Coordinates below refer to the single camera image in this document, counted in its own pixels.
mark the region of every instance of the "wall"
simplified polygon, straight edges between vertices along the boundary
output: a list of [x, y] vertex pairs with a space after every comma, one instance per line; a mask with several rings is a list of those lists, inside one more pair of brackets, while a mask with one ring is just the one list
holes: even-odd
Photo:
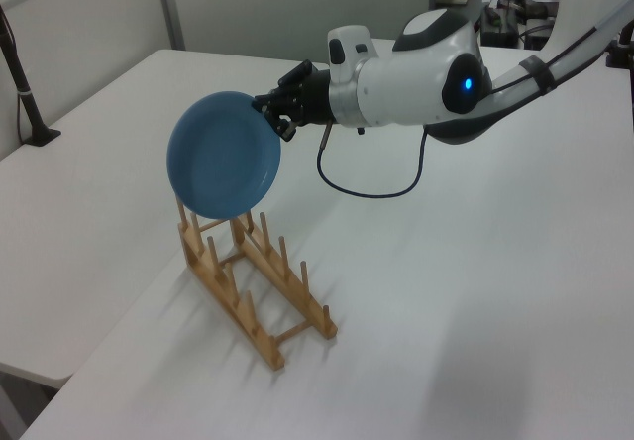
[[[169, 48], [160, 0], [28, 0], [6, 14], [47, 124]], [[0, 159], [18, 147], [15, 120], [16, 89], [0, 58]]]
[[395, 39], [430, 0], [175, 0], [189, 51], [325, 61], [330, 29]]

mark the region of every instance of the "black stand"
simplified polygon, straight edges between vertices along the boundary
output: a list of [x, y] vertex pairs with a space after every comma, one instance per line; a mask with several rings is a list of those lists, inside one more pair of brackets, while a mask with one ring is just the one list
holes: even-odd
[[11, 31], [9, 30], [8, 22], [4, 11], [0, 7], [0, 48], [2, 48], [2, 54], [7, 60], [9, 65], [9, 71], [18, 89], [18, 94], [24, 105], [24, 109], [31, 121], [31, 137], [24, 143], [32, 146], [44, 146], [49, 141], [54, 140], [61, 134], [61, 131], [53, 130], [44, 124], [38, 105], [36, 105], [36, 99], [33, 97], [31, 87], [27, 81], [27, 76], [22, 70], [22, 65], [18, 59], [18, 52], [13, 41]]
[[517, 20], [526, 24], [529, 19], [547, 19], [548, 8], [541, 2], [532, 0], [499, 0], [498, 9], [513, 9]]
[[607, 58], [605, 65], [610, 68], [630, 68], [630, 61], [634, 56], [634, 43], [632, 34], [634, 33], [634, 21], [630, 22], [621, 31], [618, 41], [610, 42], [607, 48]]

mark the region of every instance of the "white robot arm segment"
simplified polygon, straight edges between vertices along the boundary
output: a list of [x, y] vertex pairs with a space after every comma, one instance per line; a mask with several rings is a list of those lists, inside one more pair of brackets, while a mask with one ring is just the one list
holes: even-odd
[[[366, 28], [339, 28], [328, 35], [330, 71], [305, 62], [254, 106], [284, 139], [306, 123], [396, 123], [423, 125], [436, 139], [462, 143], [586, 69], [632, 21], [634, 0], [560, 0], [546, 46], [495, 81], [471, 23], [451, 11], [412, 19], [389, 57], [377, 56]], [[282, 114], [293, 123], [280, 120]]]

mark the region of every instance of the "black cable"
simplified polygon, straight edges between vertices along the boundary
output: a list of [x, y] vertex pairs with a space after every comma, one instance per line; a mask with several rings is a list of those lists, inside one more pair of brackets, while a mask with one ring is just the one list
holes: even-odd
[[[546, 63], [546, 66], [550, 68], [554, 63], [556, 63], [558, 60], [562, 59], [564, 56], [568, 55], [570, 52], [576, 49], [579, 45], [581, 45], [585, 40], [587, 40], [595, 32], [596, 32], [596, 28], [593, 27], [592, 29], [587, 31], [585, 34], [583, 34], [581, 37], [579, 37], [576, 41], [574, 41], [572, 44], [570, 44], [567, 48], [562, 50], [560, 54], [555, 55], [551, 61]], [[510, 83], [500, 86], [499, 88], [495, 88], [493, 91], [489, 93], [489, 95], [492, 95], [494, 93], [499, 93], [500, 91], [506, 90], [510, 88], [511, 86], [515, 86], [519, 83], [522, 83], [523, 81], [530, 80], [531, 78], [533, 77], [530, 74], [526, 74], [515, 81], [511, 81]]]
[[24, 145], [24, 140], [22, 139], [22, 128], [20, 128], [20, 94], [18, 93], [18, 118], [16, 121], [16, 126], [18, 129], [18, 140], [20, 140], [20, 145]]
[[527, 31], [522, 32], [517, 37], [521, 39], [522, 37], [528, 36], [529, 34], [532, 34], [534, 32], [545, 31], [547, 29], [553, 29], [553, 27], [555, 27], [555, 24], [544, 24], [543, 26], [533, 27], [532, 29], [528, 29]]
[[418, 184], [418, 181], [420, 180], [420, 176], [423, 173], [423, 160], [425, 156], [425, 142], [427, 141], [427, 128], [424, 128], [423, 137], [420, 140], [420, 150], [418, 154], [418, 171], [416, 172], [416, 177], [414, 178], [414, 181], [406, 189], [403, 189], [399, 192], [393, 192], [391, 194], [363, 194], [360, 192], [354, 192], [353, 190], [345, 189], [335, 184], [334, 182], [331, 182], [330, 179], [326, 177], [326, 175], [324, 174], [324, 171], [321, 168], [321, 157], [322, 157], [322, 154], [324, 153], [324, 150], [326, 149], [326, 142], [328, 141], [328, 135], [326, 133], [324, 134], [324, 140], [325, 141], [319, 147], [319, 152], [317, 153], [317, 172], [319, 172], [319, 176], [323, 179], [324, 182], [330, 185], [333, 189], [338, 190], [339, 192], [343, 192], [344, 194], [353, 195], [355, 197], [361, 197], [363, 199], [391, 199], [394, 197], [400, 197], [401, 195], [405, 195], [406, 193], [410, 192], [414, 187], [416, 187], [416, 184]]

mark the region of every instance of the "blue bowl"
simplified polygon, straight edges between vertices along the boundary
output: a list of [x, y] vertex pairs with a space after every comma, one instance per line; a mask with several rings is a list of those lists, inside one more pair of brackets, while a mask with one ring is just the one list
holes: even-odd
[[244, 93], [214, 93], [178, 120], [167, 146], [167, 174], [176, 196], [209, 219], [252, 209], [273, 184], [279, 136]]

